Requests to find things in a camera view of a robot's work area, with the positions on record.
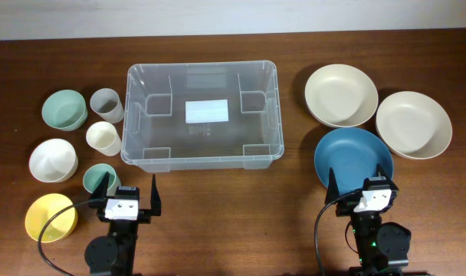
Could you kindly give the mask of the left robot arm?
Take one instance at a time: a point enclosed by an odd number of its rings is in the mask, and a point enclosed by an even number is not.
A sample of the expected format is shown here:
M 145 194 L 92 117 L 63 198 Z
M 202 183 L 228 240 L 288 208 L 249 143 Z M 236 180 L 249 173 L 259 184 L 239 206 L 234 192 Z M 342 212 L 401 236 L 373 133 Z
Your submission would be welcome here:
M 97 210 L 101 222 L 109 224 L 108 233 L 93 239 L 86 247 L 84 259 L 91 275 L 133 275 L 138 228 L 149 224 L 153 216 L 160 216 L 162 203 L 151 181 L 150 207 L 139 207 L 139 188 L 120 186 L 115 195 L 107 195 L 110 174 L 104 173 L 89 197 L 87 205 Z

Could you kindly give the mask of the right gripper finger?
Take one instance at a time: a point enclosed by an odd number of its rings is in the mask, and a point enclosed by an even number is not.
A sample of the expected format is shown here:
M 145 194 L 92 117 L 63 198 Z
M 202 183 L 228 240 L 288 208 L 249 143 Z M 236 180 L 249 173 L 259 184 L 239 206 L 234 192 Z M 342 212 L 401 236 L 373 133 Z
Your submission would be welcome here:
M 329 204 L 330 202 L 336 200 L 340 196 L 339 190 L 338 190 L 338 185 L 336 183 L 336 177 L 335 173 L 333 171 L 333 168 L 330 167 L 329 171 L 329 182 L 327 186 L 327 194 L 325 198 L 325 204 Z
M 376 174 L 379 178 L 392 181 L 392 177 L 383 169 L 380 163 L 376 164 Z

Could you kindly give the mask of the beige plate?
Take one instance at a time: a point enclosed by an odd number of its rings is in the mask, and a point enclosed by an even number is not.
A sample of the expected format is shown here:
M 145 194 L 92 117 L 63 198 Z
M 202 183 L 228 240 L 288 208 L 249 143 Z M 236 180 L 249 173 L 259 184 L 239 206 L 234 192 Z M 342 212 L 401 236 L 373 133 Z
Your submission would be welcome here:
M 306 82 L 304 97 L 310 113 L 333 128 L 364 124 L 379 105 L 372 79 L 346 64 L 330 64 L 314 71 Z
M 388 148 L 407 159 L 431 159 L 450 145 L 452 124 L 445 109 L 414 91 L 389 95 L 376 112 L 376 130 Z

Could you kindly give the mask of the blue plate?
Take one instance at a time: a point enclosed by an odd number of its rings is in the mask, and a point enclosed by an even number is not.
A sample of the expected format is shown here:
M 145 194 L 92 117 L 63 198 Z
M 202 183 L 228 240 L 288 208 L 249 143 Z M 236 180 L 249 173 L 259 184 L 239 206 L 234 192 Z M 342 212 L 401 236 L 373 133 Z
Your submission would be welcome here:
M 360 128 L 339 128 L 322 137 L 314 152 L 314 167 L 324 186 L 333 170 L 340 194 L 361 189 L 365 179 L 378 175 L 380 165 L 393 177 L 392 154 L 380 138 Z

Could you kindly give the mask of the yellow bowl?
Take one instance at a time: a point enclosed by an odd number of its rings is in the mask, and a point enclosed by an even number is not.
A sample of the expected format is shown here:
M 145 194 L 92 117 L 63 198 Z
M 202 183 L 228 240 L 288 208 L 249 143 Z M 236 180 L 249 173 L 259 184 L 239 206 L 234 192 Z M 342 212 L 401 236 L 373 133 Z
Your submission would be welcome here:
M 26 213 L 26 232 L 32 239 L 37 241 L 46 222 L 57 212 L 72 204 L 73 202 L 62 194 L 51 193 L 43 195 L 32 203 Z M 66 238 L 75 229 L 77 219 L 78 215 L 75 208 L 67 210 L 59 215 L 46 228 L 41 242 L 50 243 Z

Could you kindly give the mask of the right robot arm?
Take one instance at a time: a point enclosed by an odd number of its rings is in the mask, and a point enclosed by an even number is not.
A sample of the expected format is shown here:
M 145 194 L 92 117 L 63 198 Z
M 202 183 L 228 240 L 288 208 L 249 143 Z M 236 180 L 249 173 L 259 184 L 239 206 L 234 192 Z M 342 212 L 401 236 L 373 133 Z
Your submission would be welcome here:
M 359 266 L 350 268 L 350 275 L 402 275 L 409 265 L 412 233 L 395 222 L 384 223 L 381 217 L 392 207 L 399 188 L 381 165 L 376 172 L 364 179 L 362 187 L 342 195 L 330 170 L 325 204 L 336 206 L 336 216 L 350 217 L 359 256 Z

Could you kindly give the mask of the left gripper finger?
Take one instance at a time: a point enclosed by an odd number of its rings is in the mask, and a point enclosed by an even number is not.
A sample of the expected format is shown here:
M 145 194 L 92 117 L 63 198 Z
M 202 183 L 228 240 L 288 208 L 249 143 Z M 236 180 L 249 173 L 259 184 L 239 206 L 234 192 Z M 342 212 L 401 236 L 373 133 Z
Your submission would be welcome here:
M 88 207 L 92 209 L 98 209 L 99 207 L 104 204 L 105 199 L 107 198 L 107 190 L 108 190 L 108 182 L 109 182 L 110 174 L 105 172 L 103 177 L 95 188 L 95 190 L 91 193 L 88 199 Z
M 158 191 L 157 185 L 156 185 L 156 175 L 155 174 L 153 174 L 153 179 L 152 179 L 150 206 L 151 206 L 152 216 L 161 216 L 162 203 L 161 203 L 161 198 L 159 196 L 159 191 Z

